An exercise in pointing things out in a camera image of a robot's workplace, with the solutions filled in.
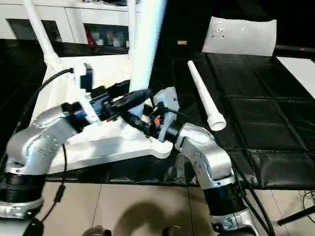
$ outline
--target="robotic arm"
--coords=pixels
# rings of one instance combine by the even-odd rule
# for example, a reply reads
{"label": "robotic arm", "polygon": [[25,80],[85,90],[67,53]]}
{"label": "robotic arm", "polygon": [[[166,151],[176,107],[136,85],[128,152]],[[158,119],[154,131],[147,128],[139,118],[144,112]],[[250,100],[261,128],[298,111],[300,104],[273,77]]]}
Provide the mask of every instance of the robotic arm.
{"label": "robotic arm", "polygon": [[[128,86],[128,82],[122,82],[108,89],[92,90],[90,104],[99,119],[115,120],[121,116],[147,136],[174,143],[193,165],[209,206],[213,229],[221,235],[257,236],[227,153],[209,131],[190,123],[181,125],[176,122],[176,115],[169,112],[175,90],[167,88],[155,96],[157,116],[146,123],[128,110],[148,99],[149,90],[135,91],[113,101],[114,97],[126,94]],[[45,176],[60,146],[90,124],[85,116],[80,103],[64,103],[43,112],[31,126],[10,139],[0,186],[0,236],[42,235],[43,225],[35,216],[43,205]]]}

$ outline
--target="white pipe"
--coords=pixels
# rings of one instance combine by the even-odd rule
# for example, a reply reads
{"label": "white pipe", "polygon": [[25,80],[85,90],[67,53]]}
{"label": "white pipe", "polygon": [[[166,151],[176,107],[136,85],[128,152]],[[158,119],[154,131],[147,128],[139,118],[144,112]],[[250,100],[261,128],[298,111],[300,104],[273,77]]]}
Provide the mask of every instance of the white pipe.
{"label": "white pipe", "polygon": [[127,0],[128,4],[128,32],[129,32],[129,55],[132,59],[134,52],[136,32],[136,0]]}
{"label": "white pipe", "polygon": [[35,6],[32,2],[32,0],[24,0],[24,7],[28,13],[29,20],[31,23],[31,26],[36,34],[37,40],[42,48],[42,51],[44,53],[44,60],[46,63],[60,63],[59,57],[55,53],[49,38],[47,36],[47,33],[45,31],[45,28],[39,19],[39,17],[36,14]]}
{"label": "white pipe", "polygon": [[212,97],[210,96],[205,84],[201,79],[200,74],[197,71],[196,66],[191,60],[188,61],[187,64],[191,72],[193,81],[195,82],[195,85],[198,89],[202,104],[206,110],[208,116],[207,122],[209,124],[209,127],[213,131],[219,131],[224,129],[226,126],[226,121],[223,115],[218,111]]}
{"label": "white pipe", "polygon": [[[166,0],[143,0],[142,10],[136,31],[133,54],[133,69],[129,91],[147,89],[154,57],[158,46]],[[142,115],[143,104],[130,110],[137,116]]]}

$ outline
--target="black tripod leg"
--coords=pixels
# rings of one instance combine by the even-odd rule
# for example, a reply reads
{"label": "black tripod leg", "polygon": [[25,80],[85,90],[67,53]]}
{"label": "black tripod leg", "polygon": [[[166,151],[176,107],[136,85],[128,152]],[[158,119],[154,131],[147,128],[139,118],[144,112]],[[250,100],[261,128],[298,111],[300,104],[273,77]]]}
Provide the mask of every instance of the black tripod leg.
{"label": "black tripod leg", "polygon": [[311,206],[309,208],[306,208],[305,210],[302,210],[298,213],[295,213],[295,214],[290,215],[284,219],[279,220],[278,225],[284,225],[284,224],[290,223],[292,221],[295,221],[295,220],[301,219],[305,216],[308,216],[312,213],[315,213],[315,206]]}

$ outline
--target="tiled floor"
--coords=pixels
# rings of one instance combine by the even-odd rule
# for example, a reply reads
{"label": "tiled floor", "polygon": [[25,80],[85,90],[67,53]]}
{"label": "tiled floor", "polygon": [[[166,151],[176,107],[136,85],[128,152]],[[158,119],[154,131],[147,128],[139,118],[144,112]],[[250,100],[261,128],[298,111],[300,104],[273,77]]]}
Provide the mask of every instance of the tiled floor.
{"label": "tiled floor", "polygon": [[[47,183],[45,204],[39,219],[50,207],[58,183]],[[301,209],[298,191],[257,191],[277,236],[315,235],[308,218],[285,226],[276,221]],[[215,236],[209,212],[199,188],[67,184],[62,202],[45,222],[45,236],[81,236],[89,227],[102,225],[113,236],[159,236],[167,226],[178,225],[188,236]],[[266,234],[258,226],[261,236]]]}

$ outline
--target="cable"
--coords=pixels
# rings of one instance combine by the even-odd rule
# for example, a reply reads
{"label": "cable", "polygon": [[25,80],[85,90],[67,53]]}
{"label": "cable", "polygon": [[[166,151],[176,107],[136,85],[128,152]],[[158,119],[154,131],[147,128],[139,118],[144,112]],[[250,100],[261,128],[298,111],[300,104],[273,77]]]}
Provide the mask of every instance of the cable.
{"label": "cable", "polygon": [[60,184],[60,186],[59,186],[59,188],[57,190],[57,193],[56,193],[56,196],[55,196],[55,199],[54,199],[54,203],[52,204],[52,206],[50,207],[49,211],[46,213],[44,218],[41,220],[41,222],[44,222],[48,218],[48,216],[54,210],[54,208],[57,205],[57,203],[61,202],[61,198],[63,197],[63,193],[64,193],[64,190],[65,190],[64,182],[65,182],[65,176],[66,176],[67,165],[68,165],[67,152],[66,152],[64,144],[63,144],[63,157],[64,157],[64,167],[63,167],[63,178],[62,178],[61,184]]}
{"label": "cable", "polygon": [[259,221],[259,223],[261,224],[261,226],[264,228],[264,230],[266,231],[267,235],[270,235],[269,232],[269,228],[267,227],[267,225],[265,224],[265,222],[263,221],[263,219],[260,217],[260,215],[258,214],[258,212],[256,211],[256,209],[254,208],[254,206],[252,205],[252,203],[249,201],[249,199],[246,197],[246,192],[243,190],[241,183],[238,179],[238,173],[235,170],[234,166],[232,166],[233,172],[234,172],[234,176],[235,176],[235,181],[237,183],[237,185],[240,187],[240,189],[243,191],[244,195],[242,196],[244,201],[246,202],[247,206],[249,207],[249,209],[252,211],[252,213],[254,214],[254,216],[256,217],[256,219]]}
{"label": "cable", "polygon": [[[311,194],[312,197],[314,197],[314,193],[315,193],[315,191],[309,191],[309,192],[304,191],[304,195],[303,195],[303,198],[302,198],[302,208],[303,208],[303,210],[305,210],[305,199],[307,198],[307,195]],[[307,217],[315,224],[315,221],[311,218],[310,215],[308,215]]]}
{"label": "cable", "polygon": [[51,83],[52,81],[54,81],[56,78],[58,78],[59,76],[66,74],[66,73],[73,73],[73,68],[70,69],[65,69],[62,71],[59,71],[58,73],[56,73],[55,75],[53,75],[52,77],[50,77],[48,80],[46,80],[36,91],[35,93],[32,95],[32,97],[30,97],[30,99],[28,100],[28,102],[26,103],[26,105],[24,106],[24,109],[22,111],[22,114],[20,115],[17,125],[15,127],[15,130],[13,132],[13,134],[15,134],[16,132],[19,131],[19,128],[23,122],[23,120],[25,119],[25,116],[27,115],[30,107],[32,107],[32,105],[35,103],[37,96],[39,95],[39,93],[43,90],[43,88],[45,88],[49,83]]}
{"label": "cable", "polygon": [[182,112],[178,112],[178,111],[175,111],[175,110],[172,110],[172,109],[169,109],[169,108],[166,108],[166,112],[171,112],[171,113],[177,114],[177,115],[179,115],[179,116],[182,116],[182,117],[188,119],[191,123],[193,123],[193,124],[195,124],[195,125],[197,125],[197,126],[200,126],[200,127],[202,127],[202,128],[205,128],[205,129],[208,130],[210,133],[212,133],[212,131],[209,130],[209,128],[205,127],[203,124],[197,122],[195,119],[191,118],[190,116],[188,116],[188,115],[186,115],[186,114],[184,114],[184,113],[182,113]]}
{"label": "cable", "polygon": [[247,187],[248,187],[249,191],[251,192],[254,200],[256,201],[256,203],[257,203],[257,205],[258,205],[258,207],[259,207],[263,217],[265,218],[265,221],[266,221],[267,226],[269,228],[269,235],[270,236],[275,236],[276,234],[275,234],[275,230],[274,230],[274,228],[272,226],[271,220],[269,219],[269,216],[268,216],[265,208],[263,207],[261,201],[259,200],[258,196],[256,195],[254,189],[252,188],[252,186],[249,183],[249,181],[246,179],[246,176],[244,175],[244,173],[240,170],[240,168],[237,166],[236,162],[232,158],[231,158],[231,162],[232,162],[233,167],[236,169],[236,172],[238,172],[240,174],[240,176],[242,177],[244,183],[247,185]]}

